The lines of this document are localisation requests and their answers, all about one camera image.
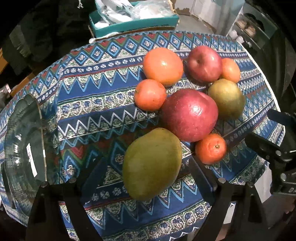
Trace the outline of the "small tangerine with stem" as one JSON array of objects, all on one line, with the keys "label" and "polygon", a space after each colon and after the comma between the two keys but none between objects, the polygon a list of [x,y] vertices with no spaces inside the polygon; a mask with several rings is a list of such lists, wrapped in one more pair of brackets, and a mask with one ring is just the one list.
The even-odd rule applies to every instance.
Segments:
[{"label": "small tangerine with stem", "polygon": [[213,165],[220,162],[225,156],[227,145],[219,134],[211,133],[197,142],[195,153],[198,159],[206,165]]}]

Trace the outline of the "large red apple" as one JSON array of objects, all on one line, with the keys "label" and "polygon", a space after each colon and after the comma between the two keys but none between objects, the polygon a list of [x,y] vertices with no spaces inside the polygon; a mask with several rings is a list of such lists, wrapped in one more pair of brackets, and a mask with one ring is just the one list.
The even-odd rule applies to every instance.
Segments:
[{"label": "large red apple", "polygon": [[203,92],[181,89],[167,97],[159,112],[162,126],[185,142],[210,134],[218,120],[215,101]]}]

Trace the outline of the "small orange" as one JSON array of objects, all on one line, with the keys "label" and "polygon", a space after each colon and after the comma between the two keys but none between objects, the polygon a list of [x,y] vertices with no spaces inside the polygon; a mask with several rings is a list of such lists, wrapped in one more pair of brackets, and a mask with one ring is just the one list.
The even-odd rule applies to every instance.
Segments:
[{"label": "small orange", "polygon": [[238,81],[240,80],[240,69],[234,60],[230,58],[222,59],[222,73],[220,75],[220,78],[238,83]]}]

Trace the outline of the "small red apple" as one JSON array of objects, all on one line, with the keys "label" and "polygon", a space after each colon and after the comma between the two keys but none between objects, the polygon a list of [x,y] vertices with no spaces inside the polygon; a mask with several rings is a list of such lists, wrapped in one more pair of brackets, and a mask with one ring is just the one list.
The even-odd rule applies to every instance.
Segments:
[{"label": "small red apple", "polygon": [[212,48],[201,45],[189,53],[187,66],[195,80],[212,83],[218,80],[222,73],[222,58]]}]

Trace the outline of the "medium orange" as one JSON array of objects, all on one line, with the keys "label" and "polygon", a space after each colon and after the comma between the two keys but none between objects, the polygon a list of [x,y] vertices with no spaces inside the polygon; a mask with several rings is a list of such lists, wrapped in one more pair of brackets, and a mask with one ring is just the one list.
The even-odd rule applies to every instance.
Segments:
[{"label": "medium orange", "polygon": [[142,80],[135,88],[134,102],[145,111],[156,111],[161,108],[167,97],[165,87],[153,79]]}]

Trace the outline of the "large orange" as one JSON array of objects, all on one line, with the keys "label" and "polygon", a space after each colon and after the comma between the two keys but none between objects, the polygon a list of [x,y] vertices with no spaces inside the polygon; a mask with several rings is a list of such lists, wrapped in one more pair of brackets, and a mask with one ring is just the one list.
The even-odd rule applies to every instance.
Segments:
[{"label": "large orange", "polygon": [[144,56],[143,70],[147,79],[156,80],[163,86],[172,86],[182,79],[184,66],[175,52],[160,47]]}]

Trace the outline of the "glass fruit bowl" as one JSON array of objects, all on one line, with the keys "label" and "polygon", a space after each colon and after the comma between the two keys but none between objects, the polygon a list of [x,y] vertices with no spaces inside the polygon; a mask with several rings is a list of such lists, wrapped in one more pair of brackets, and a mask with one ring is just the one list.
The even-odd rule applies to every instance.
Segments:
[{"label": "glass fruit bowl", "polygon": [[39,186],[58,182],[59,158],[53,137],[38,101],[31,94],[20,99],[6,126],[1,172],[10,207],[26,216]]}]

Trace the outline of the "grey shoe rack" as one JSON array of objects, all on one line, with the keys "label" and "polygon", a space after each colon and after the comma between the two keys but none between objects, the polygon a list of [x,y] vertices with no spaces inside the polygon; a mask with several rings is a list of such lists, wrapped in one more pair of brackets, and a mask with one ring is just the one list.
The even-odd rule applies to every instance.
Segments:
[{"label": "grey shoe rack", "polygon": [[254,1],[244,1],[235,14],[226,36],[255,54],[270,42],[277,30],[276,23],[260,6]]}]

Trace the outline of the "blue patterned tablecloth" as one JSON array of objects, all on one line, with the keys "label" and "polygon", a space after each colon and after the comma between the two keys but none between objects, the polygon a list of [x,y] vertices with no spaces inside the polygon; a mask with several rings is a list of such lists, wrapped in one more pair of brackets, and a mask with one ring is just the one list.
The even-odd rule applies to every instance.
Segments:
[{"label": "blue patterned tablecloth", "polygon": [[104,240],[176,240],[196,231],[210,205],[201,199],[189,173],[189,143],[182,143],[178,180],[150,201],[138,202],[128,196],[121,171],[128,144],[156,127],[159,120],[155,113],[143,111],[133,102],[135,86],[144,79],[145,54],[164,47],[186,59],[199,45],[211,47],[238,64],[238,87],[246,101],[237,120],[217,122],[214,132],[224,137],[228,152],[211,170],[234,184],[256,182],[268,164],[246,146],[244,138],[255,132],[280,145],[285,127],[267,117],[268,110],[280,107],[252,56],[238,42],[219,35],[140,32],[74,49],[39,73],[2,110],[1,139],[16,103],[31,94],[40,104],[61,156],[54,167],[56,182],[78,176],[96,157],[107,160],[104,182],[85,205]]}]

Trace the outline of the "teal cardboard box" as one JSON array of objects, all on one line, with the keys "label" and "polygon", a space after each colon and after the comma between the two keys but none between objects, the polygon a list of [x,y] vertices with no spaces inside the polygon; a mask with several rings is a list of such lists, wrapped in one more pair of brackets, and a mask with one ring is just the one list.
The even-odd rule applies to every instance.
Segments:
[{"label": "teal cardboard box", "polygon": [[[133,6],[139,1],[130,2]],[[125,23],[109,24],[99,15],[97,9],[89,14],[90,28],[96,38],[106,38],[117,33],[132,32],[157,27],[174,28],[179,23],[179,15],[175,14],[171,17],[152,18],[143,20],[132,20]]]}]

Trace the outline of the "dark hanging clothes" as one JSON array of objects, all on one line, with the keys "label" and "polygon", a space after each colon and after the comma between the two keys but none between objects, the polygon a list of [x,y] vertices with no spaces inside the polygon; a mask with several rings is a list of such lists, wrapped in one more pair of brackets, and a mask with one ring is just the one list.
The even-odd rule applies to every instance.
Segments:
[{"label": "dark hanging clothes", "polygon": [[1,1],[1,73],[43,69],[86,45],[94,10],[94,1]]}]

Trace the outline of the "clear plastic bag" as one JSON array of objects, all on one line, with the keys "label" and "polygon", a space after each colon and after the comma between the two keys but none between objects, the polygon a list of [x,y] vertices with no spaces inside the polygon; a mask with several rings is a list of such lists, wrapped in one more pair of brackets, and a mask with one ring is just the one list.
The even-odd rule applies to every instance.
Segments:
[{"label": "clear plastic bag", "polygon": [[162,0],[139,1],[130,11],[133,20],[165,18],[174,14],[172,2]]}]

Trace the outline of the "white printed plastic bag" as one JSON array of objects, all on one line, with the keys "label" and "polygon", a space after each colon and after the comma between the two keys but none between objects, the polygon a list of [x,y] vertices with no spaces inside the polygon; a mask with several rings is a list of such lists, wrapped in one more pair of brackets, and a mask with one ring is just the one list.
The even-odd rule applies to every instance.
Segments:
[{"label": "white printed plastic bag", "polygon": [[95,0],[99,15],[107,23],[119,24],[132,21],[133,5],[129,1],[101,1]]}]

